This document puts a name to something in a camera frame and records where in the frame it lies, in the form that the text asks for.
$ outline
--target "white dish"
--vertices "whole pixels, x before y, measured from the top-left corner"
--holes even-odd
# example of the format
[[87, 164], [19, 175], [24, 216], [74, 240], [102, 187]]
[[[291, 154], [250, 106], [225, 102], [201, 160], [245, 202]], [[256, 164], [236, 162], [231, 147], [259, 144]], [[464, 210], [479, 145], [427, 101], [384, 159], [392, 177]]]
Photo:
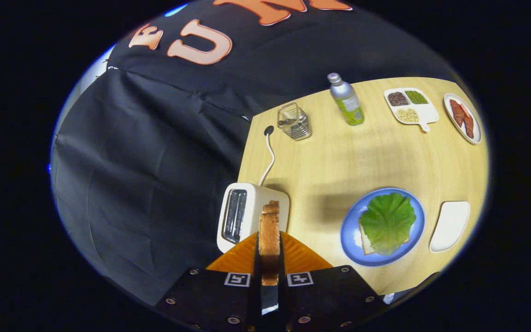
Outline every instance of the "white dish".
[[442, 252], [452, 248], [462, 236], [469, 216], [468, 202], [444, 202], [436, 231], [431, 237], [430, 251]]
[[[466, 135], [466, 124], [463, 122], [462, 127], [459, 127], [456, 123], [456, 120], [454, 120], [454, 112], [452, 112], [452, 107], [449, 104], [449, 101], [453, 99], [455, 102], [464, 105], [466, 107], [466, 110], [468, 113], [470, 113], [470, 117], [472, 118], [472, 122], [474, 123], [474, 127], [472, 128], [472, 133], [474, 134], [474, 138], [468, 137]], [[452, 123], [456, 127], [456, 129], [462, 134], [462, 136], [469, 141], [472, 144], [478, 144], [481, 141], [481, 138], [483, 137], [483, 130], [481, 129], [481, 125], [478, 123], [477, 116], [474, 114], [474, 108], [470, 107], [464, 100], [462, 100], [460, 97], [453, 93], [446, 93], [444, 96], [444, 104], [446, 106], [446, 112], [448, 113], [450, 120], [452, 120]]]
[[[405, 91], [415, 91], [421, 93], [423, 98], [427, 101], [426, 104], [413, 104], [411, 102], [411, 99], [409, 99], [409, 96], [405, 93]], [[388, 95], [393, 92], [400, 92], [405, 96], [407, 99], [408, 105], [401, 105], [394, 107], [390, 104], [390, 101], [388, 100]], [[425, 95], [425, 93], [421, 92], [421, 90], [416, 88], [396, 88], [396, 89], [388, 89], [384, 92], [384, 99], [386, 99], [386, 103], [388, 103], [388, 107], [390, 107], [390, 110], [392, 111], [392, 114], [395, 116], [396, 120], [398, 122], [401, 122], [401, 124], [406, 125], [420, 125], [424, 132], [430, 131], [430, 127], [427, 125], [430, 122], [436, 122], [440, 119], [440, 115], [438, 115], [438, 111], [436, 110], [436, 107], [434, 104], [431, 103], [431, 100]], [[419, 122], [404, 122], [400, 120], [396, 116], [396, 111], [403, 109], [406, 110], [407, 108], [411, 108], [417, 112], [417, 116], [419, 117]]]

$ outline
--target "toast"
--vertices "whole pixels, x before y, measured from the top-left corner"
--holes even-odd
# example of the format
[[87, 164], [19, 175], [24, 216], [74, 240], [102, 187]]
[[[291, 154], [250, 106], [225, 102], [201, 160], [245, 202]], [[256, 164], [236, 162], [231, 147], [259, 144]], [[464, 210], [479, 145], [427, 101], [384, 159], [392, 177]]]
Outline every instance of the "toast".
[[[374, 254], [376, 251], [372, 247], [372, 244], [370, 242], [370, 239], [366, 236], [366, 233], [364, 233], [364, 228], [362, 227], [362, 223], [358, 223], [360, 225], [360, 233], [362, 233], [362, 248], [364, 249], [365, 255]], [[409, 242], [410, 236], [407, 237], [407, 239], [403, 243]]]
[[260, 215], [259, 253], [261, 258], [261, 284], [278, 284], [280, 258], [280, 204], [270, 201]]

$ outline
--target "toaster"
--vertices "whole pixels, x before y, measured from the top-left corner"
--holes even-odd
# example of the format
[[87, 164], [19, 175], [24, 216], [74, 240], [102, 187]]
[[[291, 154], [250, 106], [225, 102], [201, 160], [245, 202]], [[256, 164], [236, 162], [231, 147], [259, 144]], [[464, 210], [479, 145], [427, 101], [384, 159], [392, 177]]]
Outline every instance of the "toaster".
[[288, 226], [289, 198], [286, 193], [251, 183], [231, 183], [223, 197], [218, 219], [217, 245], [227, 252], [259, 231], [260, 215], [270, 201], [280, 204], [280, 231]]

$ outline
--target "aluminum bottle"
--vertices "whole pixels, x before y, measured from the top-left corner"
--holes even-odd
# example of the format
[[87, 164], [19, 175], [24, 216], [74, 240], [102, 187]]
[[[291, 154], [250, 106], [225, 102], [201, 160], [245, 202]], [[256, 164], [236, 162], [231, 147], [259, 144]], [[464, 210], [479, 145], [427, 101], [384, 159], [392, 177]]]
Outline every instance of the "aluminum bottle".
[[348, 82], [344, 82], [337, 73], [327, 75], [327, 79], [331, 82], [331, 96], [335, 99], [335, 103], [341, 109], [348, 124], [351, 126], [362, 124], [364, 113], [354, 88]]

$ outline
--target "blue plate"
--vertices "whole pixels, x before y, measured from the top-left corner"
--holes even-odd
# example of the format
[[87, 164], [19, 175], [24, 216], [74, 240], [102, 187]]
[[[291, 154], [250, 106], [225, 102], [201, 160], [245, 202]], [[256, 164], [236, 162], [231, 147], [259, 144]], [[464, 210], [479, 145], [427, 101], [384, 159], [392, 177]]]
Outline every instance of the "blue plate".
[[[401, 247], [392, 255], [384, 256], [377, 253], [365, 255], [364, 249], [362, 248], [362, 235], [360, 233], [360, 216], [368, 210], [368, 204], [374, 197], [392, 193], [401, 194], [405, 197], [411, 198], [411, 206], [413, 206], [417, 218], [413, 225], [411, 225], [409, 242], [401, 245]], [[405, 256], [405, 254], [417, 244], [417, 241], [419, 241], [424, 227], [425, 212], [423, 211], [423, 206], [421, 206], [421, 203], [419, 203], [415, 196], [407, 191], [397, 188], [378, 189], [360, 198], [360, 200], [350, 208], [345, 219], [343, 219], [343, 225], [341, 226], [341, 244], [343, 251], [352, 261], [366, 267], [379, 267], [381, 265], [392, 263]]]

